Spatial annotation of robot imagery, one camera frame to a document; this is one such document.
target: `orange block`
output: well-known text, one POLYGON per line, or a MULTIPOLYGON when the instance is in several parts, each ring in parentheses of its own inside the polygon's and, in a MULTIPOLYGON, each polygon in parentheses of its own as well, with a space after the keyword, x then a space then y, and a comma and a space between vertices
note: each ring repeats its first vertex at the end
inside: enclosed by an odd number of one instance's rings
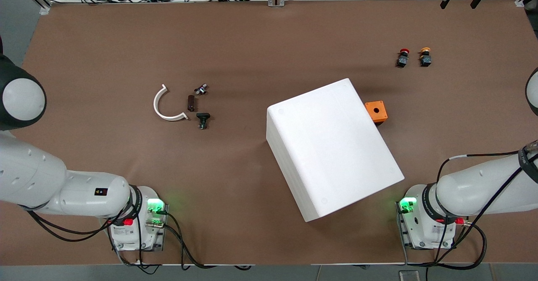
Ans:
POLYGON ((385 111, 385 105, 382 100, 367 102, 364 106, 367 108, 374 123, 377 124, 387 120, 387 111, 385 111))

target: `gray floor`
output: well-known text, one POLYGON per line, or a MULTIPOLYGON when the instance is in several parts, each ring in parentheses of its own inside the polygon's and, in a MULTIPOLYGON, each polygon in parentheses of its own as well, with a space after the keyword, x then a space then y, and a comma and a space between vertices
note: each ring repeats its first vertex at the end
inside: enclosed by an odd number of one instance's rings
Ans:
MULTIPOLYGON (((35 25, 39 7, 30 0, 0 0, 0 35, 4 53, 21 65, 35 25)), ((533 28, 538 30, 538 13, 530 13, 533 28)), ((191 268, 181 271, 177 266, 163 266, 153 276, 123 265, 66 265, 66 266, 2 266, 0 281, 138 281, 138 280, 233 280, 233 281, 315 281, 319 266, 255 266, 250 271, 232 267, 210 270, 191 268)), ((323 266, 319 281, 397 281, 398 271, 417 270, 413 267, 375 265, 367 270, 355 266, 323 266)), ((419 269, 421 280, 425 271, 419 269)), ((431 281, 536 281, 538 265, 483 264, 471 271, 451 271, 443 268, 430 270, 431 281)))

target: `white box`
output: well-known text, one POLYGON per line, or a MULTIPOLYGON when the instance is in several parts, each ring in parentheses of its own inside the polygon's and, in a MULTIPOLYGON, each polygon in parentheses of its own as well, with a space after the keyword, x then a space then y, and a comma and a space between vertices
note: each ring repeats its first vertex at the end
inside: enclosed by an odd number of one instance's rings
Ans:
POLYGON ((349 79, 271 105, 266 137, 304 221, 404 179, 349 79))

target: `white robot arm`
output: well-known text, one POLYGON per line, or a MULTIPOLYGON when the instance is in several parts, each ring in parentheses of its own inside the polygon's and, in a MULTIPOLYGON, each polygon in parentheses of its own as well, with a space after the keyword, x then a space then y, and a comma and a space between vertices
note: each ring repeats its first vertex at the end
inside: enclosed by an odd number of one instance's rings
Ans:
POLYGON ((9 130, 42 117, 46 95, 33 76, 2 54, 0 95, 0 200, 34 213, 107 218, 117 250, 162 246, 165 205, 153 189, 114 174, 67 170, 59 158, 11 135, 9 130))
MULTIPOLYGON (((527 81, 526 95, 532 111, 538 115, 538 68, 527 81)), ((538 208, 538 168, 530 162, 537 150, 534 142, 508 157, 442 176, 438 183, 412 186, 398 203, 406 243, 414 249, 450 248, 456 221, 461 223, 461 217, 482 212, 518 169, 521 172, 499 192, 484 214, 538 208)))

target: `white c-shaped hook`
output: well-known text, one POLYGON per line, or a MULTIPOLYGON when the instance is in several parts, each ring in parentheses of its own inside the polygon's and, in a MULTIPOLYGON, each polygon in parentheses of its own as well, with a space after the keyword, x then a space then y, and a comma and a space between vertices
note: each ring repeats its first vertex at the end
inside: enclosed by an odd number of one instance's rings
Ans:
POLYGON ((162 119, 168 120, 168 121, 176 121, 176 120, 180 120, 182 118, 188 119, 187 115, 185 115, 185 112, 181 113, 180 115, 176 115, 176 116, 164 116, 163 114, 161 114, 159 112, 159 107, 158 107, 159 99, 161 99, 161 96, 163 96, 163 94, 165 94, 167 91, 168 91, 168 89, 163 84, 163 88, 157 93, 157 95, 155 95, 155 98, 153 99, 153 109, 155 110, 155 113, 157 115, 159 115, 162 119))

